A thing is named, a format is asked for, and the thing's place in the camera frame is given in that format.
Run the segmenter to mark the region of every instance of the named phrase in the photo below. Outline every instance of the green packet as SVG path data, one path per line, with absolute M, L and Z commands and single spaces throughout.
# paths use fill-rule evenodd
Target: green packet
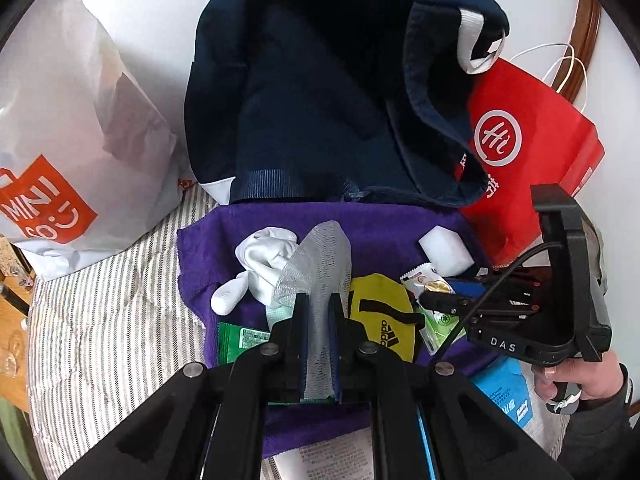
M 221 365 L 234 362 L 238 356 L 269 340 L 269 332 L 245 328 L 229 323 L 218 323 L 218 362 Z
M 418 309 L 424 316 L 424 328 L 420 330 L 420 336 L 422 337 L 429 354 L 433 355 L 437 352 L 438 348 L 442 346 L 442 343 L 444 343 L 444 340 L 453 330 L 453 327 L 458 323 L 458 316 L 450 316 L 449 314 L 442 314 L 441 312 L 433 312 L 432 310 L 426 310 L 421 306 L 419 306 Z M 465 335 L 465 331 L 461 330 L 455 341 Z

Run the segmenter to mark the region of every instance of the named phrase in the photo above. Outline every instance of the yellow adidas pouch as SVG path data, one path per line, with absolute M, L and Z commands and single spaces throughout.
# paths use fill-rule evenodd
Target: yellow adidas pouch
M 417 330 L 424 316 L 414 312 L 406 289 L 382 274 L 351 280 L 349 317 L 361 322 L 370 341 L 391 348 L 404 361 L 414 360 Z

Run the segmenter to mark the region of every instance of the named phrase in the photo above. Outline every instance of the hand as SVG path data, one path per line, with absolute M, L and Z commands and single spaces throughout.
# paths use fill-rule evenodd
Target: hand
M 583 359 L 566 359 L 558 366 L 541 368 L 532 366 L 535 377 L 535 390 L 545 402 L 558 394 L 557 383 L 576 383 L 582 385 L 583 400 L 609 399 L 619 392 L 625 381 L 616 353 L 602 354 L 601 363 L 588 363 Z

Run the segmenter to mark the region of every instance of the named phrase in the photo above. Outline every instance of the purple towel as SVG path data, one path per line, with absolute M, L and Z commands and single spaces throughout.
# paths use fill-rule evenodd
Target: purple towel
M 213 292 L 244 269 L 235 249 L 251 233 L 267 226 L 283 227 L 298 241 L 316 225 L 329 220 L 340 223 L 351 242 L 354 278 L 378 272 L 398 280 L 402 274 L 423 264 L 426 257 L 418 240 L 436 225 L 460 234 L 476 262 L 486 257 L 465 218 L 455 210 L 433 210 L 415 206 L 322 203 L 248 203 L 220 206 L 186 229 L 178 231 L 180 277 L 178 286 L 187 306 L 206 327 L 205 359 L 209 367 L 218 363 L 218 321 L 268 330 L 265 307 L 247 293 L 228 316 L 217 316 L 210 307 Z M 466 374 L 487 366 L 495 354 L 457 341 L 447 359 Z M 430 355 L 423 348 L 417 363 L 427 364 Z M 270 407 L 264 433 L 263 456 L 360 430 L 370 424 L 363 406 L 304 404 Z

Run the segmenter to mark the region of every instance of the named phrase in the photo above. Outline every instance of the metal screw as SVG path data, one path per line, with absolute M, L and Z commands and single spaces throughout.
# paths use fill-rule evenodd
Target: metal screw
M 360 343 L 360 352 L 366 355 L 373 355 L 378 352 L 378 345 L 371 341 L 364 341 Z
M 438 361 L 435 365 L 435 370 L 438 375 L 450 376 L 456 370 L 451 363 L 446 361 Z
M 260 353 L 262 355 L 276 355 L 280 351 L 280 347 L 276 343 L 262 343 L 260 345 Z
M 199 376 L 204 367 L 200 363 L 189 363 L 182 369 L 182 373 L 184 373 L 188 378 L 193 379 L 194 377 Z

